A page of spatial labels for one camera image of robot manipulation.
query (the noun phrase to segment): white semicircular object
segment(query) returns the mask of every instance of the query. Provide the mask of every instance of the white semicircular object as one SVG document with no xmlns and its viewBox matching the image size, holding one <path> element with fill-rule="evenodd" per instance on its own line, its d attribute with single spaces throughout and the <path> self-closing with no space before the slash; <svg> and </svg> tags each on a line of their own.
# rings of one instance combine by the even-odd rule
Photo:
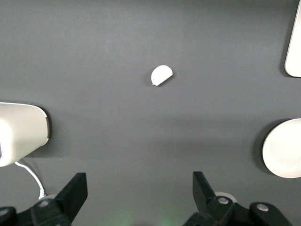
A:
<svg viewBox="0 0 301 226">
<path fill-rule="evenodd" d="M 301 119 L 276 126 L 264 141 L 262 155 L 268 169 L 277 176 L 301 177 Z"/>
<path fill-rule="evenodd" d="M 173 71 L 170 69 L 170 67 L 161 65 L 155 68 L 151 74 L 152 85 L 158 86 L 172 75 Z"/>
</svg>

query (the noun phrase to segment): white plastic part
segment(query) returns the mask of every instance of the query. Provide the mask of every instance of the white plastic part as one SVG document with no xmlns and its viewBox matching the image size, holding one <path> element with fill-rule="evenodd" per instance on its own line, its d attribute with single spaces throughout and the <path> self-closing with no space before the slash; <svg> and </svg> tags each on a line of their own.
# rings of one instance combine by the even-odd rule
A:
<svg viewBox="0 0 301 226">
<path fill-rule="evenodd" d="M 299 2 L 290 45 L 288 47 L 285 70 L 293 77 L 301 77 L 301 1 Z"/>
<path fill-rule="evenodd" d="M 277 176 L 301 177 L 301 119 L 276 126 L 264 141 L 262 155 L 268 169 Z"/>
<path fill-rule="evenodd" d="M 236 198 L 235 198 L 233 195 L 229 194 L 229 193 L 225 193 L 225 192 L 215 192 L 215 195 L 216 195 L 216 196 L 225 196 L 225 197 L 231 199 L 233 202 L 236 202 L 236 203 L 237 203 Z"/>
<path fill-rule="evenodd" d="M 155 68 L 155 70 L 151 74 L 152 85 L 158 86 L 172 75 L 173 71 L 170 69 L 170 67 L 161 65 Z"/>
<path fill-rule="evenodd" d="M 47 115 L 39 107 L 0 102 L 0 167 L 43 146 L 48 131 Z"/>
</svg>

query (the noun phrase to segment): silver bolt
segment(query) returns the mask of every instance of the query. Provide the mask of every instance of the silver bolt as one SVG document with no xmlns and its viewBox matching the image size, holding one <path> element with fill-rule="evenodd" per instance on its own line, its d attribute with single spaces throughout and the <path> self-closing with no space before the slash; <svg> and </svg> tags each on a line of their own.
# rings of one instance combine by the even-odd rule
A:
<svg viewBox="0 0 301 226">
<path fill-rule="evenodd" d="M 259 209 L 263 212 L 268 212 L 269 211 L 269 208 L 266 205 L 263 205 L 263 204 L 258 204 L 257 209 Z"/>
<path fill-rule="evenodd" d="M 39 207 L 43 208 L 45 206 L 47 206 L 49 203 L 47 200 L 43 200 L 40 204 L 39 204 Z"/>
<path fill-rule="evenodd" d="M 8 209 L 4 209 L 0 211 L 0 216 L 3 216 L 8 213 Z"/>
<path fill-rule="evenodd" d="M 229 200 L 226 198 L 219 198 L 218 201 L 220 202 L 220 204 L 226 205 L 229 203 Z"/>
</svg>

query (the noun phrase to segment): dark gray table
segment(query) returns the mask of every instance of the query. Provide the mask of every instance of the dark gray table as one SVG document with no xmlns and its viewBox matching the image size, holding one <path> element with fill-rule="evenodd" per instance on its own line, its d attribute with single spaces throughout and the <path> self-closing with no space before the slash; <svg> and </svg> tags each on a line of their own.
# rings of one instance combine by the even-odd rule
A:
<svg viewBox="0 0 301 226">
<path fill-rule="evenodd" d="M 301 179 L 271 174 L 268 132 L 300 118 L 301 80 L 284 72 L 297 0 L 0 2 L 0 101 L 44 107 L 51 140 L 25 161 L 55 194 L 86 172 L 74 226 L 181 226 L 192 172 L 248 207 L 301 222 Z M 160 87 L 151 72 L 168 65 Z M 0 169 L 1 206 L 39 188 Z"/>
</svg>

